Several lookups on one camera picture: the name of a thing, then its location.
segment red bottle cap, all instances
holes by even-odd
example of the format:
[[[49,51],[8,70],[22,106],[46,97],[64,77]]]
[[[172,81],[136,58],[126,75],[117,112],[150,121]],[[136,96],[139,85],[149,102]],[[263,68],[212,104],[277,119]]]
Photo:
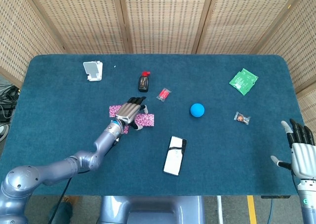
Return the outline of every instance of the red bottle cap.
[[[142,76],[145,76],[145,77],[147,77],[147,76],[149,76],[150,75],[150,72],[149,71],[143,71],[143,73],[142,73]]]

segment robotic hand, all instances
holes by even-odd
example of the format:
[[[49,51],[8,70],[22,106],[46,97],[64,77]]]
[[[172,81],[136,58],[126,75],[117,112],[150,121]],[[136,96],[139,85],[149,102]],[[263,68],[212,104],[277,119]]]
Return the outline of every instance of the robotic hand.
[[[301,179],[295,187],[298,191],[304,224],[316,224],[316,146],[313,133],[307,126],[302,126],[290,119],[292,128],[285,122],[284,127],[292,154],[292,163],[278,160],[271,156],[272,161],[279,167],[292,171]]]
[[[97,170],[104,156],[119,141],[124,126],[143,127],[134,122],[135,116],[147,107],[141,105],[146,97],[132,97],[116,113],[115,119],[94,142],[96,152],[78,151],[62,161],[47,166],[20,166],[5,177],[0,189],[0,224],[27,224],[24,216],[26,204],[33,191],[40,185],[47,186],[72,178],[80,171]]]

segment smartphone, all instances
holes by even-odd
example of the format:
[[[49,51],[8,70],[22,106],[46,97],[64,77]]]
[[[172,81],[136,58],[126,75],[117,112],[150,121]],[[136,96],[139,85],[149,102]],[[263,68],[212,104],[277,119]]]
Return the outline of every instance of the smartphone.
[[[179,175],[186,146],[187,140],[175,136],[171,137],[166,161],[163,167],[165,173],[174,176]]]

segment black bottle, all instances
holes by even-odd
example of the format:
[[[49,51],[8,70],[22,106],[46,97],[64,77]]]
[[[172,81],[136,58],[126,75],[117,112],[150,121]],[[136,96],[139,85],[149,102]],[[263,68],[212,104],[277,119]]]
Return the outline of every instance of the black bottle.
[[[149,71],[144,71],[142,75],[139,77],[138,80],[138,91],[140,92],[148,92],[149,87],[149,79],[148,76],[150,75]]]

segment blue ball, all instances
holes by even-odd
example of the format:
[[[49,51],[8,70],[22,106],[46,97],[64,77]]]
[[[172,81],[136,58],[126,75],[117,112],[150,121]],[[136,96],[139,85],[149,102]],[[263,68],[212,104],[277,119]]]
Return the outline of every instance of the blue ball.
[[[204,115],[205,109],[204,106],[200,103],[194,103],[190,109],[191,115],[194,117],[201,117]]]

